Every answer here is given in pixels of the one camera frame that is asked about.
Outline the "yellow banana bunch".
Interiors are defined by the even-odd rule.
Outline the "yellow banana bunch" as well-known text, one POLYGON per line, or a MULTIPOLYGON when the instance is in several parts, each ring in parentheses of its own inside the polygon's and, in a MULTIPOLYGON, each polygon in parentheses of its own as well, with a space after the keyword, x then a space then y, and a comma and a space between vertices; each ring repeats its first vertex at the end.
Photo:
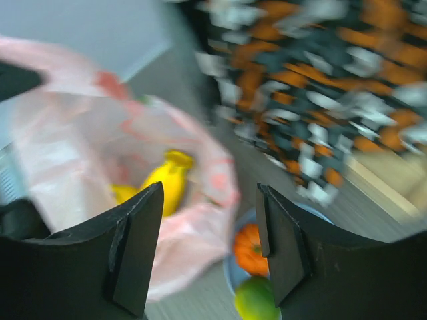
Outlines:
POLYGON ((187 185, 187 174, 192 169, 194 159, 187 153, 176 149, 165 152, 164 162, 154 169, 141 185, 144 190, 154 183, 163 185, 162 217, 173 215, 181 203, 187 185))

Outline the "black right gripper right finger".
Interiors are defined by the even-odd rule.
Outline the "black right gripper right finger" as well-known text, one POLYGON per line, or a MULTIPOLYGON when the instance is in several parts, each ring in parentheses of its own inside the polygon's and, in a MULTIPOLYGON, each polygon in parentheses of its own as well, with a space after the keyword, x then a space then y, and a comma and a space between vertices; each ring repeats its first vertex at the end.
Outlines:
POLYGON ((258 184, 256 218, 284 319, 425 319, 426 233, 384 243, 258 184))

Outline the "single yellow banana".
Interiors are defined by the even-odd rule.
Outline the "single yellow banana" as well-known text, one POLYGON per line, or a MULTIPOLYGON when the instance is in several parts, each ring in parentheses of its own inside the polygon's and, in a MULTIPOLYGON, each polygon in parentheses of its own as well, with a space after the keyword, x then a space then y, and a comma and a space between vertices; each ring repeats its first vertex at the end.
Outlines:
POLYGON ((125 203, 138 193, 138 189, 131 185, 111 185, 111 190, 117 205, 125 203))

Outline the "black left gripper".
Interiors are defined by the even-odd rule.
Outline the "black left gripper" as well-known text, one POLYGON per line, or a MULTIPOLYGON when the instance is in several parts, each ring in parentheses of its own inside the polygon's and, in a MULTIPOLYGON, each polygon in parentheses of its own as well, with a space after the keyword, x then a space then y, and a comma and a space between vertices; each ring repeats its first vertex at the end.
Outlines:
POLYGON ((0 63, 0 74, 0 102, 43 84, 38 72, 4 61, 0 63))

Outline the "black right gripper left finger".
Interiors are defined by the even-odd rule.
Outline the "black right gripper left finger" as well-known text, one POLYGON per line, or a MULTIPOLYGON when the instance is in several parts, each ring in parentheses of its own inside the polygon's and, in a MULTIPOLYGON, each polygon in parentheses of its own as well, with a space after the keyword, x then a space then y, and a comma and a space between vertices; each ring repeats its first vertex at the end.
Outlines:
POLYGON ((48 233, 34 204, 1 207, 2 319, 145 319, 163 208, 155 183, 48 233))

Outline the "pink peach plastic bag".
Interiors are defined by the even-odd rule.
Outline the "pink peach plastic bag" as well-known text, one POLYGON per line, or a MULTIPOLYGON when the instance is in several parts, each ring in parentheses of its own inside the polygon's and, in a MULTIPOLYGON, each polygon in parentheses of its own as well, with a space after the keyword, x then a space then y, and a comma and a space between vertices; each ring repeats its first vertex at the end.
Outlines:
POLYGON ((229 253, 234 160, 195 118, 158 97, 137 101, 115 74, 51 43, 2 37, 1 60, 42 79, 9 100, 8 135, 50 230, 112 208, 112 186, 140 187, 178 150, 194 164, 183 200, 161 222, 147 300, 180 292, 229 253))

